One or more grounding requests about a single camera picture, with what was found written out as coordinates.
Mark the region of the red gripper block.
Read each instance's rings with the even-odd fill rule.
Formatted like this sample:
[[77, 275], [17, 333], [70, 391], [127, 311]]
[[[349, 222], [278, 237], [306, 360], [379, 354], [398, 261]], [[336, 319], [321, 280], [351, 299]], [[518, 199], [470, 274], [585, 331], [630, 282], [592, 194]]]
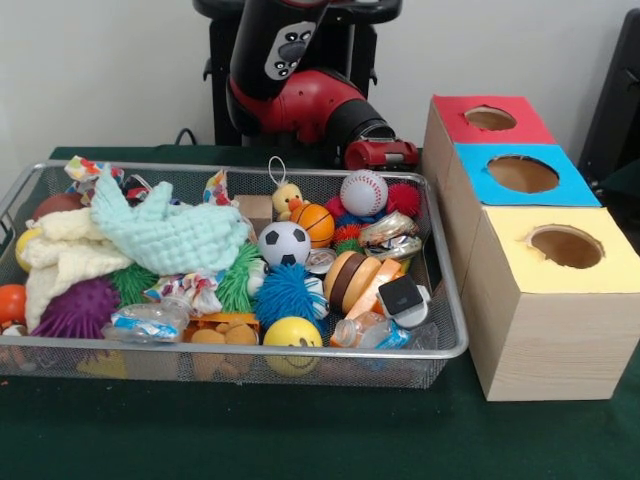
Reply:
[[410, 171], [419, 163], [419, 151], [410, 142], [361, 139], [351, 143], [344, 154], [348, 170]]

